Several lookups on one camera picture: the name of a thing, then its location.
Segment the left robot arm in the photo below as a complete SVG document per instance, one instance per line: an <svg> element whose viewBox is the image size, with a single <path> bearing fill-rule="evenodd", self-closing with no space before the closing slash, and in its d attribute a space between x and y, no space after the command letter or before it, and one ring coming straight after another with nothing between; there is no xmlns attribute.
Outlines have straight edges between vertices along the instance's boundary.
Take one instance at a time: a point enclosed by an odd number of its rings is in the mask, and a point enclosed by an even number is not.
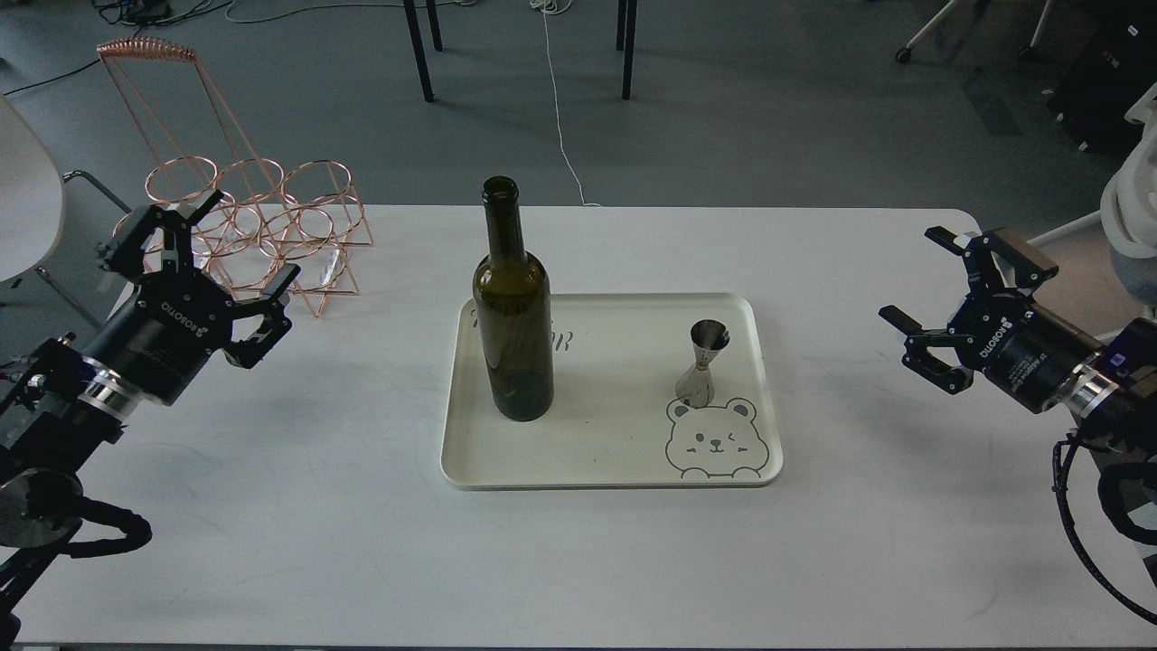
<svg viewBox="0 0 1157 651"><path fill-rule="evenodd" d="M14 609L59 556L137 552L150 523L128 508L84 495L80 469L104 442L119 441L142 401L170 405L215 352L252 368L292 330L289 286L300 268L273 273L255 299L235 299L194 262L192 235L222 201L202 191L187 204L150 204L100 252L105 271L133 293L89 343L46 339L3 395L30 417L3 439L3 648L20 630Z"/></svg>

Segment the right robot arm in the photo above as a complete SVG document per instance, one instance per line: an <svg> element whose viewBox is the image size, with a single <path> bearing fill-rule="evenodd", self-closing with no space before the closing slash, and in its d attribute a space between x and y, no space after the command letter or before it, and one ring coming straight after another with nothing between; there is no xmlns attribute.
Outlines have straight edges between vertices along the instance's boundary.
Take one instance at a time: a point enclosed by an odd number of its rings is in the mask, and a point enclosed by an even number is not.
<svg viewBox="0 0 1157 651"><path fill-rule="evenodd" d="M1057 276L1057 264L1008 228L952 234L935 225L933 241L961 259L968 291L941 330L926 330L900 308L880 317L904 336L902 364L946 394L958 394L983 373L1020 407L1042 413L1062 405L1075 427L1052 450L1052 491L1064 535L1086 572L1137 617L1154 611L1123 595L1088 555L1068 502L1068 478L1079 449L1111 454L1096 494L1110 524L1133 543L1154 545L1154 528L1132 519L1128 487L1154 496L1154 321L1134 318L1101 343L1034 297Z"/></svg>

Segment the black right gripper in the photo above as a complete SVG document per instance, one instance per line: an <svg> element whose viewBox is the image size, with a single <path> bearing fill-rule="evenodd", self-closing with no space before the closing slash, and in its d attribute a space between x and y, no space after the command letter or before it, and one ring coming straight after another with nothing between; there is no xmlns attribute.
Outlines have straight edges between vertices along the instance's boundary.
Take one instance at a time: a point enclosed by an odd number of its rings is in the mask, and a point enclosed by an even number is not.
<svg viewBox="0 0 1157 651"><path fill-rule="evenodd" d="M965 335L923 330L900 308L880 308L880 318L904 336L902 365L952 395L972 386L973 368L1030 412L1053 408L1075 368L1103 350L1095 336L1037 304L1033 294L1057 276L1057 262L1009 228L957 235L934 225L923 235L964 262L968 293L957 310ZM931 349L963 349L965 367L946 365Z"/></svg>

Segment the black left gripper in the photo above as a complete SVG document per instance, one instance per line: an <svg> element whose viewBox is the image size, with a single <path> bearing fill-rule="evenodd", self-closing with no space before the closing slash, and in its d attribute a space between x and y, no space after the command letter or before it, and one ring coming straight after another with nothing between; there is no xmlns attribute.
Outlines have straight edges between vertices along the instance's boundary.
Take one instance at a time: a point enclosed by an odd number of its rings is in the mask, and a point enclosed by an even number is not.
<svg viewBox="0 0 1157 651"><path fill-rule="evenodd" d="M290 284L300 275L297 264L274 272L256 299L239 302L228 302L231 297L221 286L196 267L192 231L222 197L222 191L211 188L194 204L140 207L128 214L127 225L112 241L98 246L100 267L137 289L83 346L82 354L153 402L175 404L212 352L224 346L222 352L233 367L253 368L292 330L285 308ZM143 258L156 231L162 234L162 265L147 273ZM257 328L228 342L229 321L255 316L261 317Z"/></svg>

